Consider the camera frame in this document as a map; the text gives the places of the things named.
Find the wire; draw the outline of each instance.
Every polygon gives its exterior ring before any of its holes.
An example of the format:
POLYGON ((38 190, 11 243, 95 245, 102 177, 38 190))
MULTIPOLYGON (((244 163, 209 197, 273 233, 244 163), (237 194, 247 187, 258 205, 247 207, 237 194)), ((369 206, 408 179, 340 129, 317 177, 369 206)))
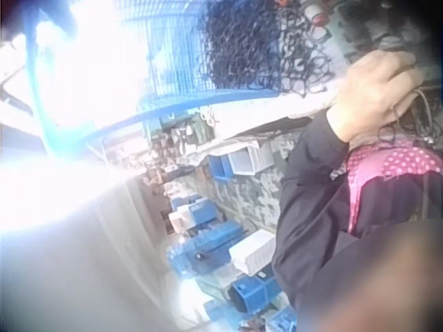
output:
MULTIPOLYGON (((423 99, 424 110, 426 112, 426 117, 427 117, 427 125, 422 123, 419 114, 414 109, 412 109, 411 111, 414 117, 413 128, 411 129, 406 127, 400 121, 400 116, 398 114, 396 106, 392 106, 392 112, 395 115, 396 123, 398 124, 399 128, 401 128, 404 131, 404 133, 413 140, 424 142, 424 144, 427 146, 433 146, 438 141, 439 137, 442 135, 443 130, 441 126, 439 126, 439 124, 436 123, 436 121, 434 121, 432 117, 431 108, 428 103, 428 99, 426 95, 423 93, 423 91, 421 91, 420 89, 415 89, 413 92, 417 93, 423 99)), ((396 130, 394 124, 390 123, 380 128, 377 132, 377 138, 381 142, 387 142, 390 143, 391 145, 394 145, 396 140, 396 130), (387 140, 381 136, 381 131, 384 129, 392 130, 391 139, 387 140)))
POLYGON ((334 77, 331 59, 310 38, 299 3, 209 1, 199 24, 200 72, 219 89, 271 89, 302 97, 334 77))

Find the blue metal rack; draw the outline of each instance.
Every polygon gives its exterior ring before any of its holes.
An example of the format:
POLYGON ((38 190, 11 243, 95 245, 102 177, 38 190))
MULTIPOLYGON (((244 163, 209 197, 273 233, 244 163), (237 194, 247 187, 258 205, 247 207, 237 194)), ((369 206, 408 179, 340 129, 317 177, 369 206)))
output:
POLYGON ((35 41, 35 27, 39 18, 35 11, 27 12, 24 17, 28 43, 27 66, 35 99, 35 114, 41 122, 43 139, 50 151, 59 155, 72 154, 112 131, 174 112, 183 113, 209 104, 278 95, 276 91, 215 88, 206 72, 198 27, 206 0, 115 0, 114 3, 123 25, 136 31, 142 48, 146 50, 149 73, 143 82, 143 97, 138 113, 106 127, 97 127, 93 121, 88 121, 76 128, 60 128, 46 114, 39 96, 35 68, 36 58, 41 56, 38 55, 35 41))

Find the black cable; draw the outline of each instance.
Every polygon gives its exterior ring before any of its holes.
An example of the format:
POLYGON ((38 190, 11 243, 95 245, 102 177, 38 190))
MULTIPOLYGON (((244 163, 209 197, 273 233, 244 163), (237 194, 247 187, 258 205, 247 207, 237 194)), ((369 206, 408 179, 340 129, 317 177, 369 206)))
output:
POLYGON ((208 2, 199 24, 200 73, 219 89, 271 89, 305 97, 334 74, 331 59, 309 38, 311 22, 293 3, 208 2))

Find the bright light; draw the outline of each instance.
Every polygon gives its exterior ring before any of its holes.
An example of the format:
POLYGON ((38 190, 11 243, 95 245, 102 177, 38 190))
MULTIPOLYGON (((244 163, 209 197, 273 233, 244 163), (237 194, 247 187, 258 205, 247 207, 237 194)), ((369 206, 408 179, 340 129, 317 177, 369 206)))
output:
POLYGON ((43 158, 0 169, 0 232, 59 221, 133 174, 43 158))
POLYGON ((52 62, 39 63, 45 112, 63 129, 91 121, 101 128, 135 114, 145 75, 135 36, 118 23, 112 1, 79 1, 71 10, 75 40, 54 43, 56 34, 40 28, 39 39, 55 50, 52 62))

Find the white container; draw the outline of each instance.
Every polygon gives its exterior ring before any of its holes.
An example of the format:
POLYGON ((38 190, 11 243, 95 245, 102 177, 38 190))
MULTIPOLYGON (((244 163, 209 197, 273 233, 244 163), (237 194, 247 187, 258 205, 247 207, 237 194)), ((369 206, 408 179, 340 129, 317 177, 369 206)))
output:
POLYGON ((261 148, 245 147, 228 154, 233 173, 237 175, 256 175, 265 168, 274 165, 272 148, 269 142, 261 148))
POLYGON ((177 212, 181 216, 181 220, 183 221, 183 226, 186 230, 195 226, 195 221, 192 218, 191 211, 189 211, 189 205, 182 205, 177 208, 177 212))
POLYGON ((252 277, 271 263, 275 251, 275 234, 258 230, 229 249, 234 266, 252 277))
POLYGON ((186 232, 185 223, 180 212, 169 213, 169 220, 177 234, 186 232))

